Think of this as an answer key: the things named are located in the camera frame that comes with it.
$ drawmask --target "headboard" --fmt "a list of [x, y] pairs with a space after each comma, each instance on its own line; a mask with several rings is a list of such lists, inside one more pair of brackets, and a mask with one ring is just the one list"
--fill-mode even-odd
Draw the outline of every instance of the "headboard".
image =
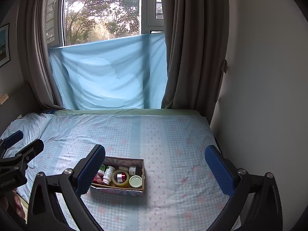
[[25, 116], [30, 112], [41, 110], [28, 83], [9, 94], [7, 101], [0, 107], [0, 136], [4, 130], [19, 115]]

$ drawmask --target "open box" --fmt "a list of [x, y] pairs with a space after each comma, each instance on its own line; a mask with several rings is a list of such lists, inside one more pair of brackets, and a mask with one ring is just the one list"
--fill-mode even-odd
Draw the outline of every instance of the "open box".
[[113, 166], [116, 170], [119, 169], [119, 166], [123, 167], [129, 167], [129, 166], [136, 166], [140, 169], [139, 171], [142, 171], [142, 174], [137, 174], [142, 178], [142, 185], [141, 188], [133, 188], [129, 184], [127, 187], [117, 187], [112, 181], [110, 184], [107, 185], [101, 185], [92, 183], [91, 187], [107, 193], [112, 194], [120, 194], [120, 195], [130, 195], [130, 196], [143, 196], [144, 194], [144, 179], [145, 179], [145, 169], [144, 169], [144, 160], [143, 159], [128, 159], [128, 158], [117, 158], [117, 157], [105, 157], [105, 160], [103, 162], [105, 166]]

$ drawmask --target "green mattress edge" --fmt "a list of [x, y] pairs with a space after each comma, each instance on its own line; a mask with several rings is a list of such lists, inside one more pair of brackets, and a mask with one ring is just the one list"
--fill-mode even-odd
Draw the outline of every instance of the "green mattress edge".
[[57, 110], [54, 115], [83, 115], [83, 114], [109, 114], [109, 115], [139, 115], [139, 116], [198, 116], [195, 110], [190, 109], [102, 109], [102, 110]]

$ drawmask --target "yellow tape roll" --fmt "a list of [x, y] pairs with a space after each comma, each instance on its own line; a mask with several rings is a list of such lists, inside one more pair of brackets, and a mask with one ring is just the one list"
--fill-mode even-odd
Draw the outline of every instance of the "yellow tape roll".
[[[117, 183], [117, 174], [118, 173], [124, 173], [126, 174], [126, 181], [123, 182], [123, 183]], [[111, 179], [113, 181], [113, 183], [117, 186], [117, 187], [127, 187], [129, 185], [129, 174], [128, 172], [126, 172], [125, 170], [123, 169], [118, 169], [116, 171], [113, 172], [112, 176], [111, 176]]]

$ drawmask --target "bed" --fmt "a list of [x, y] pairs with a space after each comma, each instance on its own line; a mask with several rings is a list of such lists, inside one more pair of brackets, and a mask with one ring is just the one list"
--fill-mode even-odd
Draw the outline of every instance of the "bed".
[[[62, 173], [74, 167], [95, 144], [111, 157], [145, 161], [145, 194], [141, 197], [104, 193], [90, 188], [81, 198], [105, 231], [206, 230], [227, 203], [204, 159], [216, 145], [204, 117], [193, 110], [59, 110], [29, 113], [13, 121], [2, 138], [17, 130], [24, 138], [13, 156], [36, 138], [44, 151], [29, 163], [28, 183], [18, 193], [28, 202], [36, 174]], [[58, 199], [70, 227], [78, 230], [61, 195]], [[234, 228], [240, 226], [238, 219]]]

